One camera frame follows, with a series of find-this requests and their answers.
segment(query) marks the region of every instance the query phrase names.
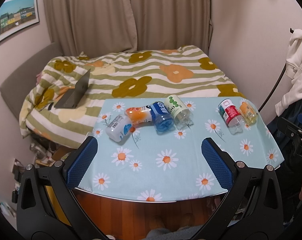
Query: screw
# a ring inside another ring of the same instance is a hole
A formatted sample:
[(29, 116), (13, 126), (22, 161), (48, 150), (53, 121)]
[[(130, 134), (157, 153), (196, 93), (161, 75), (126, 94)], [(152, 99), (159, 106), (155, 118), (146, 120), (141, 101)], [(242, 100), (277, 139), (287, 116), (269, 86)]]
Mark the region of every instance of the screw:
[(56, 161), (55, 162), (55, 166), (56, 167), (60, 167), (62, 165), (62, 163), (63, 163), (62, 161)]
[(267, 165), (266, 168), (269, 170), (269, 171), (273, 171), (274, 168), (271, 166), (271, 165)]
[(237, 162), (236, 165), (239, 167), (239, 168), (243, 168), (245, 166), (245, 164), (243, 162)]
[(27, 170), (27, 171), (29, 171), (29, 170), (31, 170), (31, 169), (32, 169), (32, 167), (33, 167), (33, 165), (32, 165), (32, 164), (28, 164), (28, 165), (26, 166), (26, 170)]

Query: light blue tablecloth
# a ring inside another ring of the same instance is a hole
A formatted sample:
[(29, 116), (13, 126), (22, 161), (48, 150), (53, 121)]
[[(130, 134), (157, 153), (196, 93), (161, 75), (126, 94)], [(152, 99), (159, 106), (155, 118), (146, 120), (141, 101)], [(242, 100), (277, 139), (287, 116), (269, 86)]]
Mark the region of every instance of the light blue tablecloth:
[[(260, 117), (243, 133), (230, 134), (217, 109), (223, 99), (226, 98), (181, 98), (194, 114), (194, 125), (158, 135), (153, 125), (144, 124), (120, 143), (109, 139), (107, 125), (128, 107), (145, 106), (164, 98), (105, 100), (92, 132), (98, 140), (98, 153), (79, 188), (133, 201), (176, 201), (223, 193), (226, 190), (201, 153), (201, 143), (207, 137), (234, 161), (244, 161), (249, 167), (280, 165), (283, 156)], [(230, 99), (237, 107), (245, 100)]]

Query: beige curtain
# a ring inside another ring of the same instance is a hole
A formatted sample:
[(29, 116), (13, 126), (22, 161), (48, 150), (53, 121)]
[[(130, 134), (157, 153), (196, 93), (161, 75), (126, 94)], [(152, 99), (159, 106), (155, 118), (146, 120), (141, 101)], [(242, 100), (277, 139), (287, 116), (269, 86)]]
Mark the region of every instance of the beige curtain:
[(208, 53), (210, 0), (130, 0), (138, 50), (195, 45)]
[(50, 39), (64, 55), (136, 51), (130, 0), (44, 0)]

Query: framed picture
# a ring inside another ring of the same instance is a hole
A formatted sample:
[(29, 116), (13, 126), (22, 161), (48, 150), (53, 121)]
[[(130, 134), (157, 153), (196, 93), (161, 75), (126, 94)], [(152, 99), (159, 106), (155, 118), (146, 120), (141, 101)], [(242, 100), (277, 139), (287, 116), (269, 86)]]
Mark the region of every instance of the framed picture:
[(0, 7), (0, 42), (38, 22), (37, 0), (6, 0)]

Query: blue sky in painting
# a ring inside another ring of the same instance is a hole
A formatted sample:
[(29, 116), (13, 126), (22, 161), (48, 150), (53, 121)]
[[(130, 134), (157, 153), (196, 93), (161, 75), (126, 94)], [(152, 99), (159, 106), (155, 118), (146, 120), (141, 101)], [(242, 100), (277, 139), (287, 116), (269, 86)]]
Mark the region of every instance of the blue sky in painting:
[(11, 0), (0, 7), (0, 16), (5, 13), (16, 13), (20, 8), (33, 7), (34, 0)]

